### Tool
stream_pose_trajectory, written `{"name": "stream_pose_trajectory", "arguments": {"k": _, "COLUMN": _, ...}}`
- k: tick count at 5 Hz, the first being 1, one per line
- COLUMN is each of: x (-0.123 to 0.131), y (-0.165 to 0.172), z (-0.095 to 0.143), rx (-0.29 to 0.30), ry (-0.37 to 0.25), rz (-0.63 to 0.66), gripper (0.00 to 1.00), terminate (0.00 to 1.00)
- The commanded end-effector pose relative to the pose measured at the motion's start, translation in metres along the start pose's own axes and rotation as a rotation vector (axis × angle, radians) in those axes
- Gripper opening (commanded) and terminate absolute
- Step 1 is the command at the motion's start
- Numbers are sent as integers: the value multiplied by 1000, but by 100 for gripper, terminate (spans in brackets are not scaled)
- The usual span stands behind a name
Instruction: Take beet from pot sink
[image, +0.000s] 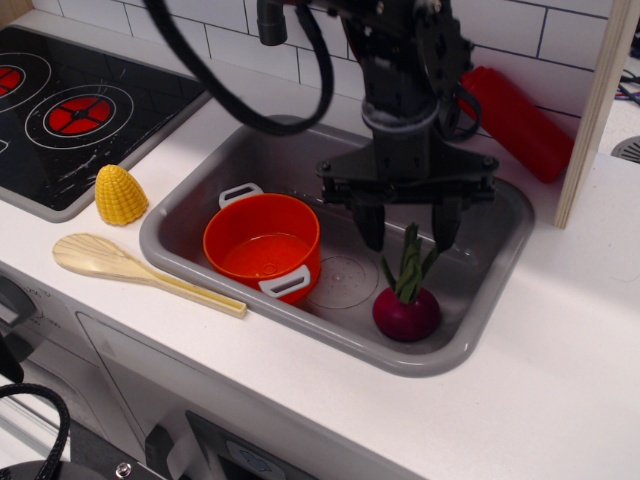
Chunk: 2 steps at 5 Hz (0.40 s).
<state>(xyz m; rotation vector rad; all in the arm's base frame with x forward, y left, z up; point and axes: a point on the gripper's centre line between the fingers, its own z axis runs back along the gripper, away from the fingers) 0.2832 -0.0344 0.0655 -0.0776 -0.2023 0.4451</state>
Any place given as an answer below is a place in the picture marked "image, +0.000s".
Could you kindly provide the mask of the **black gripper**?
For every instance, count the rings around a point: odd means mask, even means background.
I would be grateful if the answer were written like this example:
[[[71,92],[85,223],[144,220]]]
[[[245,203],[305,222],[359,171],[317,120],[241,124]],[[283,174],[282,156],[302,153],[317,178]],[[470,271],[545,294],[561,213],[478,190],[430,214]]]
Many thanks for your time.
[[[414,117],[365,112],[362,117],[372,131],[371,142],[316,166],[323,200],[363,203],[353,205],[353,219],[365,245],[375,252],[384,246],[384,204],[434,204],[436,247],[440,253],[450,249],[463,205],[494,198],[498,161],[448,144],[437,112]]]

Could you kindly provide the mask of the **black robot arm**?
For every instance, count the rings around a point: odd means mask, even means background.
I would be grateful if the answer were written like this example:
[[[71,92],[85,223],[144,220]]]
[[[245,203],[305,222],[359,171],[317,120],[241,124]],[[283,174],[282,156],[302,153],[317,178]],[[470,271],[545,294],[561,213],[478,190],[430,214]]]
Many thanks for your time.
[[[496,159],[455,147],[472,44],[448,1],[319,1],[340,18],[364,81],[366,146],[316,166],[323,199],[353,213],[379,251],[388,204],[429,204],[439,251],[455,241],[462,213],[494,197]]]

